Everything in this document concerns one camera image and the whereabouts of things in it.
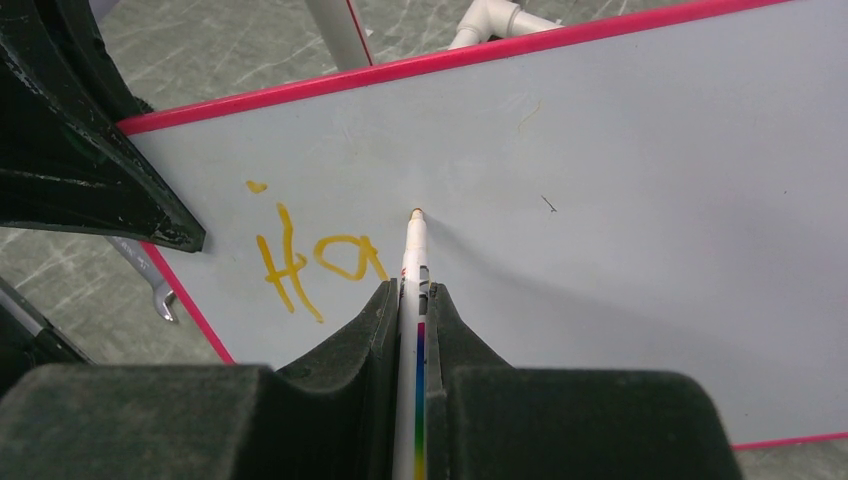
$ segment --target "white board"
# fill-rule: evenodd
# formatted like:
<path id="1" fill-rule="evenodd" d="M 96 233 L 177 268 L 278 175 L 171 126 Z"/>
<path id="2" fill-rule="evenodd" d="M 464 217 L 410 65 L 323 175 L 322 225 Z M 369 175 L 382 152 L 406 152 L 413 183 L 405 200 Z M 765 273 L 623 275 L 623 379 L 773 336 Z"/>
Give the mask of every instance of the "white board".
<path id="1" fill-rule="evenodd" d="M 516 42 L 575 34 L 546 35 Z M 238 362 L 282 366 L 352 319 L 376 269 L 343 278 L 316 244 L 368 236 L 398 276 L 421 207 L 434 281 L 510 363 L 679 371 L 733 442 L 806 437 L 848 431 L 846 47 L 848 2 L 792 1 L 131 138 L 209 232 L 162 255 Z M 323 323 L 266 281 L 277 202 Z M 323 258 L 355 272 L 358 252 Z"/>

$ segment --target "metal wrench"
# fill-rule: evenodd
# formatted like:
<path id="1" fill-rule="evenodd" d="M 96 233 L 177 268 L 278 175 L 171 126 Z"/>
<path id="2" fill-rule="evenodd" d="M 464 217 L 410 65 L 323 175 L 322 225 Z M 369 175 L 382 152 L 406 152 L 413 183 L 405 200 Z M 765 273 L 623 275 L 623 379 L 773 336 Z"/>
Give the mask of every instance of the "metal wrench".
<path id="1" fill-rule="evenodd" d="M 174 290 L 165 281 L 165 278 L 150 260 L 147 252 L 141 248 L 137 240 L 121 237 L 104 237 L 112 244 L 126 261 L 144 278 L 153 288 L 153 308 L 160 317 L 169 322 L 177 323 L 177 317 L 171 312 L 171 303 L 176 298 Z"/>

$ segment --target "white marker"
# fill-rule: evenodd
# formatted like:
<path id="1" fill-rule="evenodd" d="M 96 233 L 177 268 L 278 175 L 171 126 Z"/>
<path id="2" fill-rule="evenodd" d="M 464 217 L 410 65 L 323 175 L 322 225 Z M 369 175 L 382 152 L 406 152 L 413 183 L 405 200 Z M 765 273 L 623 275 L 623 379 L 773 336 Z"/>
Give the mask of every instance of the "white marker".
<path id="1" fill-rule="evenodd" d="M 427 360 L 427 224 L 420 208 L 412 211 L 406 227 L 406 250 L 400 279 L 398 331 L 398 392 L 395 419 L 394 480 L 427 478 L 424 429 Z"/>

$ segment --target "floor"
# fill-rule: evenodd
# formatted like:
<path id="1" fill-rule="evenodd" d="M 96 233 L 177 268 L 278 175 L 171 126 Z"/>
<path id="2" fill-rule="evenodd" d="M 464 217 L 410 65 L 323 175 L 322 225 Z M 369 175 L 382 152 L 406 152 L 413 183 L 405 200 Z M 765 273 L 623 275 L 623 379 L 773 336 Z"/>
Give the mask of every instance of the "floor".
<path id="1" fill-rule="evenodd" d="M 359 0 L 380 63 L 443 49 L 470 0 Z M 563 25 L 679 0 L 525 0 Z M 101 22 L 131 90 L 156 109 L 335 71 L 302 0 L 122 0 Z M 102 363 L 214 363 L 181 306 L 169 324 L 149 286 L 102 238 L 0 229 L 0 276 L 92 359 Z M 740 452 L 746 478 L 846 479 L 848 441 Z"/>

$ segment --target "marble floor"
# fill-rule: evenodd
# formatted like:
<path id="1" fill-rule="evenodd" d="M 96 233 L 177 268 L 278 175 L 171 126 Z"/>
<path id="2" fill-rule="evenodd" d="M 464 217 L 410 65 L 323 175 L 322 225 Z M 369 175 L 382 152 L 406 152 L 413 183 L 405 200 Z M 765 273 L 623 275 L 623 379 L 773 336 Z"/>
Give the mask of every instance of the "marble floor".
<path id="1" fill-rule="evenodd" d="M 470 0 L 358 0 L 379 62 L 445 48 Z M 679 0 L 525 0 L 563 25 Z M 122 0 L 101 22 L 133 92 L 156 109 L 335 71 L 303 0 Z M 0 277 L 102 363 L 217 362 L 181 306 L 157 317 L 149 286 L 102 238 L 0 229 Z M 746 451 L 748 479 L 848 479 L 848 441 Z"/>

